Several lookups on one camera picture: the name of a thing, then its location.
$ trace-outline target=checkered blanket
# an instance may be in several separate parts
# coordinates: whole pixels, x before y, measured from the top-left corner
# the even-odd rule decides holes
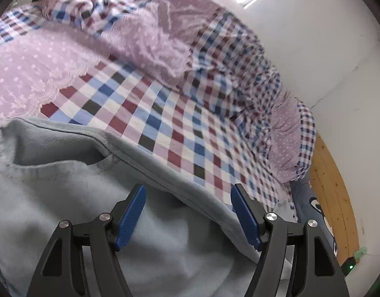
[[[106,39],[105,34],[117,33],[112,27],[129,22],[133,11],[138,14],[150,11],[154,4],[163,5],[163,0],[89,1],[45,1],[43,12],[51,21]],[[192,0],[200,5],[205,1]],[[205,9],[207,12],[192,18],[197,21],[190,21],[191,25],[180,31],[185,35],[177,30],[168,32],[175,43],[189,46],[182,74],[166,70],[171,69],[168,61],[160,67],[155,61],[144,66],[144,59],[128,59],[122,50],[112,49],[109,58],[101,57],[86,75],[60,90],[53,102],[42,107],[40,115],[99,127],[123,137],[184,178],[204,186],[228,206],[231,186],[240,182],[266,210],[271,211],[282,198],[294,209],[290,190],[281,187],[277,178],[284,168],[274,159],[281,144],[274,138],[277,126],[273,114],[277,108],[288,108],[295,117],[290,127],[300,141],[292,156],[295,162],[290,163],[291,179],[301,178],[311,162],[315,137],[312,114],[284,89],[254,33],[215,4]],[[45,21],[39,6],[16,12],[1,19],[6,20],[5,31],[11,39]],[[169,16],[171,23],[178,21],[173,14]],[[0,45],[10,40],[8,35],[0,31]],[[118,36],[128,43],[124,33]]]

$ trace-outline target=crumpled blanket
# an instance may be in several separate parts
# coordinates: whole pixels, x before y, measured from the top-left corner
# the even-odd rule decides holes
[[[281,82],[257,36],[210,0],[43,0],[43,15],[102,40],[165,86],[229,118],[279,182],[310,166],[310,110]]]

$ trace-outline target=blue fabric with cartoon print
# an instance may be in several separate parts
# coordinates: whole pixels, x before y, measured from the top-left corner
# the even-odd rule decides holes
[[[312,189],[310,172],[308,171],[300,181],[290,182],[290,188],[295,209],[297,210],[298,222],[305,222],[309,219],[316,220],[334,250],[334,254],[337,256],[338,248],[333,229],[327,222],[322,207]]]

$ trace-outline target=wooden headboard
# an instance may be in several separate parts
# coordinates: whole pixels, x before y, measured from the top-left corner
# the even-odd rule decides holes
[[[333,157],[319,134],[311,165],[311,184],[337,240],[340,265],[359,250],[351,201]]]

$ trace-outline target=cartoon character print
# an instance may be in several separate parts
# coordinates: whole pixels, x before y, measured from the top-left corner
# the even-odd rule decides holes
[[[335,237],[334,237],[333,229],[329,225],[329,222],[327,222],[326,216],[323,213],[323,210],[322,210],[322,207],[320,206],[320,203],[318,202],[317,198],[313,197],[313,198],[309,199],[309,204],[311,204],[311,206],[323,216],[324,223],[325,223],[327,229],[329,230],[329,232],[332,234],[333,251],[334,251],[334,255],[337,257],[338,248],[337,248],[337,242],[336,242]]]

